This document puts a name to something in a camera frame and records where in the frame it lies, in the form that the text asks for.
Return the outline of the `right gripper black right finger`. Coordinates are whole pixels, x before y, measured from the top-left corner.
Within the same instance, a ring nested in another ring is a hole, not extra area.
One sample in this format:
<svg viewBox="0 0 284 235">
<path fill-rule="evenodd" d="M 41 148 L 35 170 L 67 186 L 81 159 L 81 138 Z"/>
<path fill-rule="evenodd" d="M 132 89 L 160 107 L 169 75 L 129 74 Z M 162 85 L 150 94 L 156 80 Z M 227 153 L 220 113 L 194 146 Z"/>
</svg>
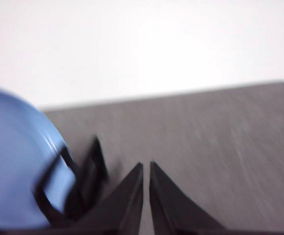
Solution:
<svg viewBox="0 0 284 235">
<path fill-rule="evenodd" d="M 150 163 L 150 205 L 156 235 L 241 235 L 188 198 L 156 162 Z"/>
</svg>

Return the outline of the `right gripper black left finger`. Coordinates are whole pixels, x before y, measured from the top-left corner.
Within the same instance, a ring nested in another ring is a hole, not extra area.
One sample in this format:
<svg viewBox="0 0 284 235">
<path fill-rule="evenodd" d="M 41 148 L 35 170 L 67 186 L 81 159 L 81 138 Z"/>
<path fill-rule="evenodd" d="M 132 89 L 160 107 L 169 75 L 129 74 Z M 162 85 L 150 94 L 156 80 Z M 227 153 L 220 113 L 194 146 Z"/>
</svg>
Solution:
<svg viewBox="0 0 284 235">
<path fill-rule="evenodd" d="M 143 165 L 137 163 L 114 191 L 68 228 L 47 235 L 137 235 L 143 207 Z"/>
</svg>

